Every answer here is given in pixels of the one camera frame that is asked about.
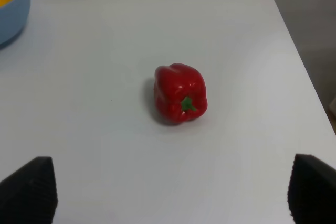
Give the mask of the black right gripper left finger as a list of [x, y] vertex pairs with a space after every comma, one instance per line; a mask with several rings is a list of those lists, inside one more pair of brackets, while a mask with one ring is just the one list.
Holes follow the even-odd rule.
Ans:
[[49, 224], [57, 206], [51, 157], [38, 156], [1, 181], [1, 223]]

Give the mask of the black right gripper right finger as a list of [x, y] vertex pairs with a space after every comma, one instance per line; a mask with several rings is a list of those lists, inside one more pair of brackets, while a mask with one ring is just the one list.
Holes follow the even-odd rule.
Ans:
[[335, 223], [335, 169], [313, 155], [296, 154], [287, 202], [294, 223]]

